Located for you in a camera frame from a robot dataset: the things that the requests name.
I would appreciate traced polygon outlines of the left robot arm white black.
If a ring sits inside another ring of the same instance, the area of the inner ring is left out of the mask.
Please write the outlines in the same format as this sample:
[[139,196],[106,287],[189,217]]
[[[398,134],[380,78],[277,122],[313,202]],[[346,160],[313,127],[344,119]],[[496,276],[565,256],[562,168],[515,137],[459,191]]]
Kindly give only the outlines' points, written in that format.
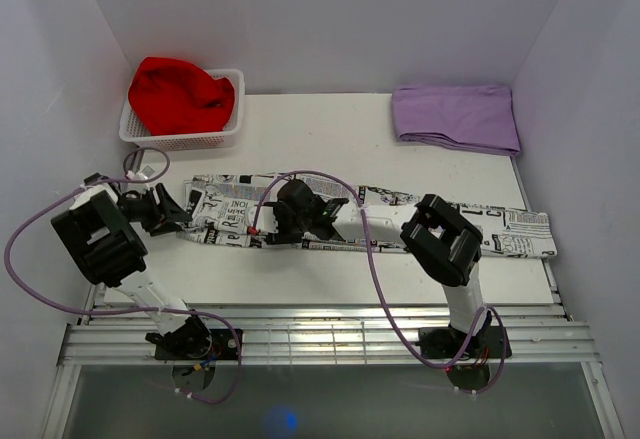
[[212,335],[203,321],[187,314],[185,302],[169,292],[145,262],[148,250],[135,223],[150,236],[177,233],[192,220],[163,184],[122,192],[101,174],[51,224],[82,275],[130,298],[154,322],[146,340],[181,359],[209,354]]

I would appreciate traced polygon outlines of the newspaper print trousers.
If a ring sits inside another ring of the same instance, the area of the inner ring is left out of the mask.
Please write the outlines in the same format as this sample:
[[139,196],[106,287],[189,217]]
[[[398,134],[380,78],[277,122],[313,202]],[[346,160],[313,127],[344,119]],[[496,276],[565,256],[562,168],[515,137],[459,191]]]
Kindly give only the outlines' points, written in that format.
[[[253,236],[247,229],[253,225],[264,228],[270,209],[256,206],[260,198],[274,202],[286,180],[272,189],[269,184],[275,173],[249,175],[196,175],[184,183],[185,211],[192,221],[177,233],[181,239],[195,243],[241,248],[277,248],[273,237],[262,231]],[[346,199],[350,206],[360,200],[367,214],[369,227],[374,227],[374,214],[401,209],[406,221],[414,212],[419,195],[393,191],[370,185],[356,185],[354,193],[336,181],[310,174],[296,174],[311,191],[324,201]],[[453,202],[451,206],[483,234],[481,250],[484,255],[543,259],[557,254],[549,216],[546,213]]]

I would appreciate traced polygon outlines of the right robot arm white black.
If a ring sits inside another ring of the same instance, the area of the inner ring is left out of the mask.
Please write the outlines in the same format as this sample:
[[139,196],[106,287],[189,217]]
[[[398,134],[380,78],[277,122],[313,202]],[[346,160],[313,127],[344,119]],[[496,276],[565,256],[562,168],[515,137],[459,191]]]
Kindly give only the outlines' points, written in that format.
[[408,349],[423,363],[507,358],[508,335],[486,304],[479,281],[482,234],[454,207],[434,194],[405,205],[366,205],[359,196],[324,199],[300,179],[286,182],[273,201],[259,203],[256,232],[271,245],[291,244],[306,234],[348,243],[396,243],[413,256],[445,293],[449,323],[422,328]]

